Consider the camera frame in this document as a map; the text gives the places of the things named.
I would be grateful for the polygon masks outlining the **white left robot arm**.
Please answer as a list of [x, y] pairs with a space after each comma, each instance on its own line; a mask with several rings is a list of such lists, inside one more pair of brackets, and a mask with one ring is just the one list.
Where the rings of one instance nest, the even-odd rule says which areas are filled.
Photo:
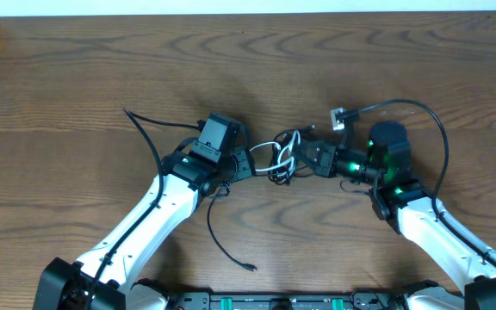
[[213, 112], [199, 121], [199, 136], [155, 158], [157, 175], [129, 214], [74, 263], [56, 257], [43, 270], [36, 309], [124, 309], [141, 289], [134, 283], [163, 241], [206, 197], [253, 177], [255, 168], [241, 122]]

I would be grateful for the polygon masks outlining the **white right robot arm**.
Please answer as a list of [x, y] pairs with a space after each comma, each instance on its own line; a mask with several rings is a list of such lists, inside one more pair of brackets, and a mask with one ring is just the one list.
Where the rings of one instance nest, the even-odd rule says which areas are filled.
[[293, 153], [317, 176], [368, 184], [376, 216], [428, 254], [461, 292], [451, 294], [434, 282], [422, 281], [392, 297], [389, 308], [496, 309], [496, 251], [419, 181], [401, 124], [375, 124], [366, 152], [345, 143], [297, 139]]

